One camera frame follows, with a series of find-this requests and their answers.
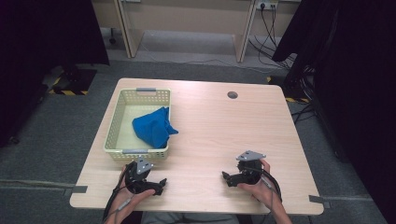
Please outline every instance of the plastic basket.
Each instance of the plastic basket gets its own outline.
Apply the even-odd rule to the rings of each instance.
[[[171,117],[171,91],[153,88],[121,90],[105,141],[105,152],[114,161],[130,161],[139,156],[147,159],[166,159],[165,148],[152,148],[138,138],[132,120],[152,113],[161,107],[169,107]]]

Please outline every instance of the blue cloth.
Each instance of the blue cloth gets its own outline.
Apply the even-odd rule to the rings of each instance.
[[[160,109],[136,118],[132,121],[137,137],[154,148],[164,148],[169,139],[169,134],[178,133],[169,122],[169,107]]]

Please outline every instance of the basket handle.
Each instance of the basket handle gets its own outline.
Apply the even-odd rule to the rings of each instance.
[[[156,91],[156,88],[136,88],[136,91]]]
[[[149,154],[148,149],[123,149],[122,154]]]
[[[157,95],[157,89],[155,89],[155,88],[136,88],[136,93],[138,95],[155,96],[155,95]]]

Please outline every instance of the yellow black warning tape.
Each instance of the yellow black warning tape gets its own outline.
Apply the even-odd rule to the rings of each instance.
[[[56,90],[50,90],[49,93],[61,94],[61,95],[86,95],[86,94],[88,94],[87,91],[56,91]]]
[[[291,103],[303,103],[303,104],[308,104],[309,100],[305,99],[305,98],[290,98],[290,97],[286,97],[285,98],[287,102],[291,102]]]

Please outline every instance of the table top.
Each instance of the table top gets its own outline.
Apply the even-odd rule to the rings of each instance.
[[[152,196],[137,211],[266,214],[269,210],[238,188],[229,188],[221,172],[238,174],[239,156],[246,150],[266,155],[290,215],[319,215],[321,203],[309,195],[318,189],[308,166],[282,90],[278,86],[159,79],[120,79],[109,102],[70,204],[105,208],[118,183],[121,167],[103,148],[121,89],[171,90],[171,135],[168,158],[154,161],[149,182],[167,178],[161,196]],[[228,92],[237,93],[236,99]]]

